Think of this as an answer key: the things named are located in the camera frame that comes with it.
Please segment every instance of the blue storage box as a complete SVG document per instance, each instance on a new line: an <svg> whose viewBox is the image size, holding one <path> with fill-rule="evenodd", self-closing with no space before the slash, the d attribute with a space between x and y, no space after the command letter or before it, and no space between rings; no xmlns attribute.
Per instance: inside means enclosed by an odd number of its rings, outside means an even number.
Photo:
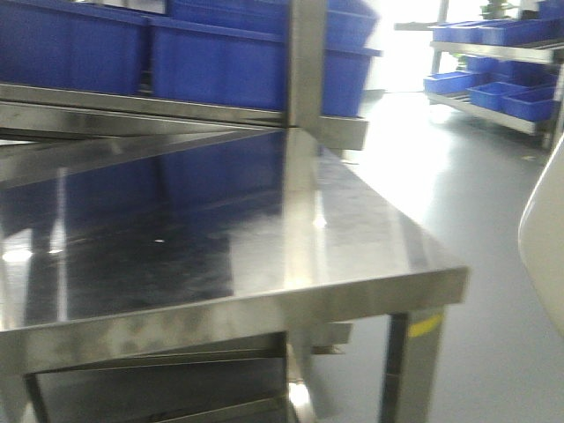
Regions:
<svg viewBox="0 0 564 423"><path fill-rule="evenodd" d="M433 41L453 42L453 26L463 24L474 24L475 20L466 20L464 22L442 22L440 24L430 26L433 30Z"/></svg>
<svg viewBox="0 0 564 423"><path fill-rule="evenodd" d="M286 109L283 37L166 18L151 19L157 97L245 108ZM356 116L368 65L380 52L327 48L323 113Z"/></svg>
<svg viewBox="0 0 564 423"><path fill-rule="evenodd" d="M537 63L499 61L496 73L507 75L506 80L518 85L539 85L550 82L545 66Z"/></svg>
<svg viewBox="0 0 564 423"><path fill-rule="evenodd" d="M490 84L469 88L470 103L483 108L491 108L501 112L503 110L502 98L506 95L527 91L526 86L510 84L507 82L492 82Z"/></svg>
<svg viewBox="0 0 564 423"><path fill-rule="evenodd" d="M0 80L135 94L147 19L59 0L0 2Z"/></svg>
<svg viewBox="0 0 564 423"><path fill-rule="evenodd" d="M482 44L516 46L529 42L550 40L556 30L553 20L497 21L479 28Z"/></svg>
<svg viewBox="0 0 564 423"><path fill-rule="evenodd" d="M196 24L225 26L227 28L258 31L261 33L286 33L287 8L284 5L272 4L271 13L266 14L263 8L230 10L193 4L190 0L174 0L171 3L170 16Z"/></svg>
<svg viewBox="0 0 564 423"><path fill-rule="evenodd" d="M492 57L467 56L466 70L470 72L495 72L498 60Z"/></svg>
<svg viewBox="0 0 564 423"><path fill-rule="evenodd" d="M538 2L538 17L540 19L564 18L564 2L562 0Z"/></svg>
<svg viewBox="0 0 564 423"><path fill-rule="evenodd" d="M472 86L484 84L487 79L488 75L485 73L458 70L430 75L423 79L423 85L428 93L458 93Z"/></svg>
<svg viewBox="0 0 564 423"><path fill-rule="evenodd" d="M554 88L541 88L512 94L502 99L503 111L527 121L539 122L551 118L554 109Z"/></svg>
<svg viewBox="0 0 564 423"><path fill-rule="evenodd" d="M328 8L326 41L330 44L363 46L379 19L362 0L331 0ZM169 4L175 19L275 34L286 33L288 11L288 0L171 0Z"/></svg>
<svg viewBox="0 0 564 423"><path fill-rule="evenodd" d="M450 41L472 44L480 43L482 36L479 29L482 26L491 25L493 22L498 22L498 20L479 20L455 24L450 27Z"/></svg>

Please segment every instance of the white chair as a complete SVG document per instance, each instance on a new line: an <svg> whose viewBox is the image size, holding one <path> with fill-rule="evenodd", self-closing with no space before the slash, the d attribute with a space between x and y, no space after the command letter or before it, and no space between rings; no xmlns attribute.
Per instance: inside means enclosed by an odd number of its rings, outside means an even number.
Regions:
<svg viewBox="0 0 564 423"><path fill-rule="evenodd" d="M538 297L564 336L564 137L531 194L519 226L519 250Z"/></svg>

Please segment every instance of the yellow sticker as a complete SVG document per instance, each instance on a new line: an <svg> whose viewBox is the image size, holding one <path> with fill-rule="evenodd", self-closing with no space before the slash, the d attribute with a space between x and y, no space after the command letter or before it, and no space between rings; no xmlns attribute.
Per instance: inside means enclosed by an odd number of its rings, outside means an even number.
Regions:
<svg viewBox="0 0 564 423"><path fill-rule="evenodd" d="M435 330L442 322L442 314L432 315L421 322L412 323L407 331L409 338L422 337Z"/></svg>

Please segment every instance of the stainless steel table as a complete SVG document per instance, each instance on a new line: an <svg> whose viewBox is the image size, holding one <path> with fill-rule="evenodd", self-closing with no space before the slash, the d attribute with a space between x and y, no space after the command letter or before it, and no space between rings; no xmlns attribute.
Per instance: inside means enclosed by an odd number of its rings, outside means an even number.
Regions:
<svg viewBox="0 0 564 423"><path fill-rule="evenodd" d="M11 150L0 223L11 423L48 421L46 372L223 360L265 342L284 350L288 419L315 421L308 334L371 315L392 315L381 422L423 422L442 308L467 277L303 130ZM215 412L167 421L225 418Z"/></svg>

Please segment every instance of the epoxy floor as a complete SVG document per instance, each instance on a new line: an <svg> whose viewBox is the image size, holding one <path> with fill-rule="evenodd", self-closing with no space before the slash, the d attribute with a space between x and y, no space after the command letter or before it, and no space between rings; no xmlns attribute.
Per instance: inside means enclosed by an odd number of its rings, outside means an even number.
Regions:
<svg viewBox="0 0 564 423"><path fill-rule="evenodd" d="M517 227L546 161L531 139L421 93L367 101L360 177L471 267L449 308L429 423L562 423L564 339L541 308ZM345 357L316 357L322 422L375 421L386 319L356 324Z"/></svg>

